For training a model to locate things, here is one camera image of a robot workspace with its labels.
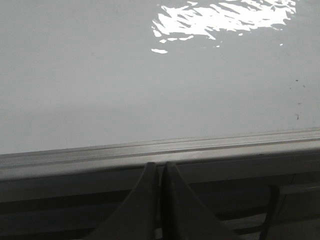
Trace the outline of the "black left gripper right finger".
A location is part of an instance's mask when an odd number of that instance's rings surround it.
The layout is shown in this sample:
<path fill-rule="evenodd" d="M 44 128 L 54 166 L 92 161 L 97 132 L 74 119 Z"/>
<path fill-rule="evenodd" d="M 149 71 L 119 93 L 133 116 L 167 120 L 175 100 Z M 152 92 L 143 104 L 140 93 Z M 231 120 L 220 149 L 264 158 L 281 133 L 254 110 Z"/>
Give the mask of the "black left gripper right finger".
<path fill-rule="evenodd" d="M 173 162 L 163 170 L 165 240 L 238 240 L 201 202 Z"/>

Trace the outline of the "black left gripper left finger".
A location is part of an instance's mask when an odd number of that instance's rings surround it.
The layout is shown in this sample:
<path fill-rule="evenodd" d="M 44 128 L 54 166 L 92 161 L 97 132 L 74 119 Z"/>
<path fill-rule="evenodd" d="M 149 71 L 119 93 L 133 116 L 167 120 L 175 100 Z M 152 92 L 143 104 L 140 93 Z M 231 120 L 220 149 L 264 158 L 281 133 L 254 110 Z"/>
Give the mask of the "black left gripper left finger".
<path fill-rule="evenodd" d="M 148 162 L 121 205 L 86 236 L 87 240 L 153 240 L 158 207 L 159 174 Z"/>

